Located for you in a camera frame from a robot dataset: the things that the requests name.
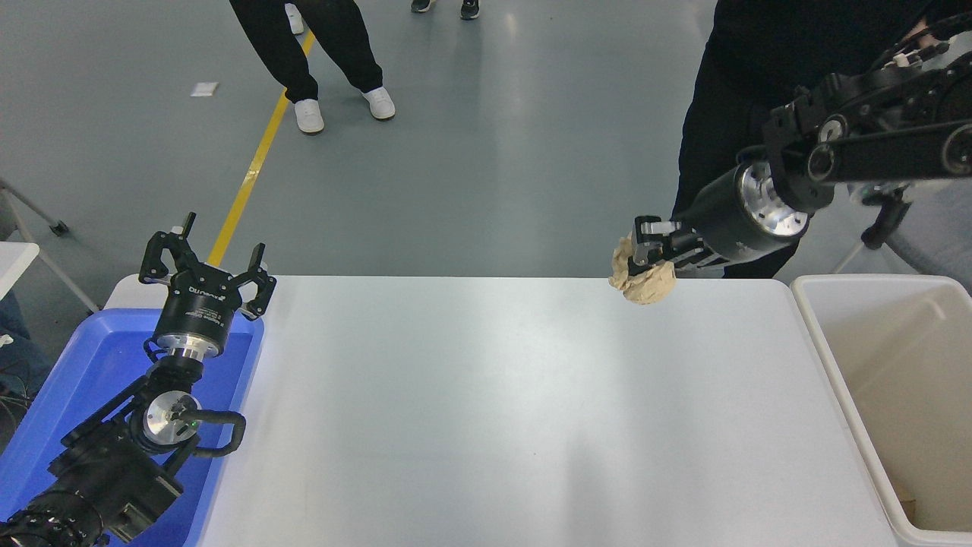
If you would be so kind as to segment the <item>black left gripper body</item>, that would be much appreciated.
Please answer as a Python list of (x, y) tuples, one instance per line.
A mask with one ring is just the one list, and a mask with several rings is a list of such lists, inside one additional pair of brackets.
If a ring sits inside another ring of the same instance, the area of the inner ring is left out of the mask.
[(155, 329), (159, 347), (187, 347), (198, 340), (205, 350), (223, 350), (237, 308), (241, 305), (232, 274), (181, 271), (171, 277), (168, 295)]

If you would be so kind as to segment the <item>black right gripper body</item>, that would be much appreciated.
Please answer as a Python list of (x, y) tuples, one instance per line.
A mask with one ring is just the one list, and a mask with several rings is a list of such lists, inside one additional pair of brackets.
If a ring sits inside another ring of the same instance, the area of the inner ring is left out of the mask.
[(676, 219), (727, 264), (754, 262), (800, 239), (800, 212), (775, 190), (768, 165), (740, 165), (726, 172)]

